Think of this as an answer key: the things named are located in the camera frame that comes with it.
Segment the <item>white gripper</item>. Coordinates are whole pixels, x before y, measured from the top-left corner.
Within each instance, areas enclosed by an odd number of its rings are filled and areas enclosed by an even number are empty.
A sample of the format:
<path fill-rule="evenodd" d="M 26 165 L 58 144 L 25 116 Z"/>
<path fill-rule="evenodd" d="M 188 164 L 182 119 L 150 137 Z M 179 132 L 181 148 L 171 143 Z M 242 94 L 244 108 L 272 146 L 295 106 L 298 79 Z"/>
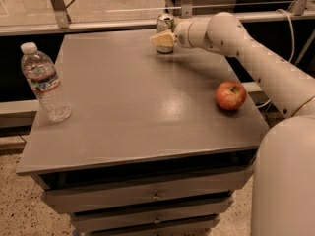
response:
<path fill-rule="evenodd" d="M 182 48 L 190 48 L 189 42 L 189 21 L 180 21 L 177 23 L 174 33 L 171 30 L 165 30 L 151 37 L 154 46 L 173 47 L 176 43 Z"/>

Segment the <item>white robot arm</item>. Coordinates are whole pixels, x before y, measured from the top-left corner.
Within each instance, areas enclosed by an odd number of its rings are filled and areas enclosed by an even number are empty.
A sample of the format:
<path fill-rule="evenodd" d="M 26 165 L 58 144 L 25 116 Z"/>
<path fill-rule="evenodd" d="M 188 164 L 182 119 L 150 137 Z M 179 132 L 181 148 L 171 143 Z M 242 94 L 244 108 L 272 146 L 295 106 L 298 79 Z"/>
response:
<path fill-rule="evenodd" d="M 251 236 L 315 234 L 315 79 L 255 40 L 238 17 L 185 19 L 151 37 L 157 47 L 235 58 L 277 111 L 254 163 Z"/>

